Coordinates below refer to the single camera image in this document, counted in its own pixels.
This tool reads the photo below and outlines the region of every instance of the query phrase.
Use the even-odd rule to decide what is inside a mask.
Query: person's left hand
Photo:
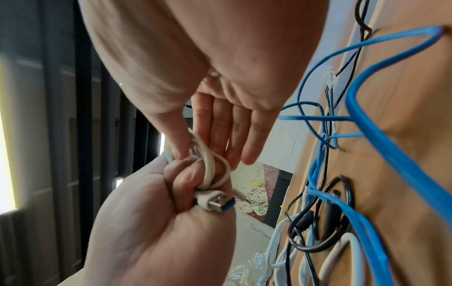
[[[193,156],[171,164],[160,156],[124,179],[96,217],[83,285],[222,285],[234,254],[235,210],[193,205],[203,177]],[[231,193],[231,182],[220,190]]]

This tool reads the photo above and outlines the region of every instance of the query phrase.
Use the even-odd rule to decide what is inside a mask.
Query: plastic wrap
[[[265,286],[271,273],[265,257],[266,253],[256,253],[246,264],[232,268],[223,286]]]

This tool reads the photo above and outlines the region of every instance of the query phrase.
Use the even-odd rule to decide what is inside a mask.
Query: white usb cable
[[[202,183],[196,187],[197,191],[194,197],[198,201],[198,205],[206,211],[225,212],[235,204],[233,196],[229,196],[222,191],[215,190],[224,185],[231,175],[231,166],[222,156],[213,153],[204,141],[189,128],[188,131],[192,135],[192,145],[199,152],[201,159],[204,162],[205,173]],[[172,162],[174,157],[170,148],[165,150],[165,156],[168,163]],[[218,159],[225,166],[225,174],[221,179],[212,184],[215,177],[215,158]],[[233,189],[234,196],[241,201],[249,201],[246,196],[239,190]]]

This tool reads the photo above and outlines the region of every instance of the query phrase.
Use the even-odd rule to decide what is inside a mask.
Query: brown wooden table
[[[371,20],[373,37],[431,25],[452,25],[452,0],[379,0]],[[355,29],[353,17],[341,47]],[[362,70],[424,41],[425,37],[385,42],[364,48],[357,68]],[[337,59],[336,70],[343,63]],[[446,34],[434,46],[374,74],[361,87],[358,102],[369,117],[445,189],[452,190],[452,39]],[[326,106],[324,96],[319,101]],[[347,115],[343,106],[339,115]],[[359,132],[353,123],[338,123],[338,133]],[[315,138],[306,140],[283,204],[302,190]],[[398,285],[452,285],[452,230],[383,160],[365,138],[339,139],[330,151],[330,181],[342,174],[353,183],[356,209],[374,225],[387,248]],[[282,229],[280,251],[287,243]],[[327,252],[313,254],[317,273]],[[298,285],[302,255],[292,268]],[[343,252],[328,285],[350,285],[350,249]],[[367,268],[367,284],[373,279]]]

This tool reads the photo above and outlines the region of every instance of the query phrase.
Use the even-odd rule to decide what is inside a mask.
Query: black strip
[[[149,123],[147,131],[146,164],[157,158],[160,151],[160,133]]]
[[[111,91],[112,78],[105,66],[100,67],[101,117],[100,117],[100,203],[113,191],[115,173],[115,110],[117,97]]]
[[[46,92],[48,142],[50,150],[50,168],[54,216],[56,224],[56,247],[58,252],[58,270],[60,281],[71,273],[71,256],[73,252],[73,224],[70,221],[70,193],[67,191],[66,156],[67,137],[65,106],[61,87],[60,59],[61,43],[59,1],[38,0],[38,19],[44,86]]]
[[[94,220],[91,40],[81,17],[78,0],[74,0],[73,5],[81,263],[84,265]]]
[[[137,109],[135,119],[135,146],[133,150],[133,172],[140,170],[146,163],[147,129],[149,121]]]
[[[133,168],[133,142],[135,107],[121,91],[119,110],[119,164],[118,175],[127,177]]]
[[[284,203],[287,189],[292,180],[292,173],[280,170],[276,186],[274,187],[272,198],[268,204],[267,214],[265,215],[264,223],[276,227],[279,215],[281,214],[281,205]]]

